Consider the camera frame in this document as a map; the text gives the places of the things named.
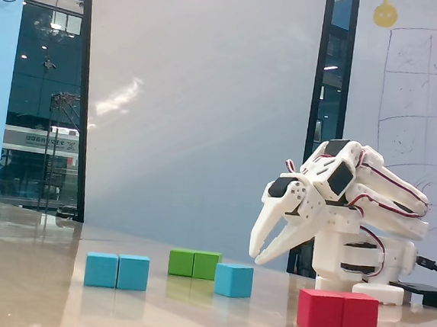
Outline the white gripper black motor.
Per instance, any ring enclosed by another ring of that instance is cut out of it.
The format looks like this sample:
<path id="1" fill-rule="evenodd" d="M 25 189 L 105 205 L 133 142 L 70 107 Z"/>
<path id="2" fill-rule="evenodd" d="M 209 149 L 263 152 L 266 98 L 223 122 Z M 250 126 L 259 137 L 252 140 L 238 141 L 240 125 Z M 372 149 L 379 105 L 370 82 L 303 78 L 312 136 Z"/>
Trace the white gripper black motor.
<path id="1" fill-rule="evenodd" d="M 312 182 L 302 174 L 284 173 L 267 184 L 262 195 L 263 208 L 252 228 L 249 255 L 257 265 L 289 252 L 311 240 L 320 229 L 314 217 L 322 211 L 325 201 Z M 287 224 L 265 248 L 265 240 L 280 219 Z"/>

